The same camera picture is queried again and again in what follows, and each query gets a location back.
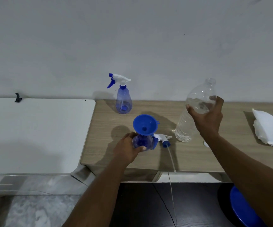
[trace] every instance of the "blue funnel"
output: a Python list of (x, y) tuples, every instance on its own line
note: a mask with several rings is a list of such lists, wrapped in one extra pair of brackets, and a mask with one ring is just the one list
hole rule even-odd
[(139, 115), (133, 121), (133, 128), (140, 135), (153, 135), (159, 122), (150, 115)]

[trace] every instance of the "tissue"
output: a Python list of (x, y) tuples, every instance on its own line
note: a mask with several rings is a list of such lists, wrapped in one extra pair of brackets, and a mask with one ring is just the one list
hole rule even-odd
[(256, 118), (254, 128), (256, 136), (265, 144), (273, 146), (273, 116), (264, 111), (252, 109)]

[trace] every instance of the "spray bottle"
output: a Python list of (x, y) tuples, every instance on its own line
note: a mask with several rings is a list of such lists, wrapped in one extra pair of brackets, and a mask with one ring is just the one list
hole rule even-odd
[(115, 83), (120, 83), (116, 96), (116, 110), (120, 114), (127, 114), (132, 109), (132, 100), (126, 83), (131, 81), (131, 79), (112, 73), (109, 73), (109, 77), (111, 77), (111, 82), (107, 88), (110, 88)]

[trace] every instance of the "wall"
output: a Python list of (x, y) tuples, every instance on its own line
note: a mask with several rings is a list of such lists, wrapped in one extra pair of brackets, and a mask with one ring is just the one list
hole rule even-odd
[(273, 0), (0, 0), (0, 96), (273, 101)]

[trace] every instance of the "floor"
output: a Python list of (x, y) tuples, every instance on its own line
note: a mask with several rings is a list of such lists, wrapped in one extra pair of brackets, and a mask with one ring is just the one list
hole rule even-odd
[[(110, 226), (234, 227), (218, 204), (221, 183), (122, 183)], [(79, 195), (6, 196), (0, 227), (57, 227)]]

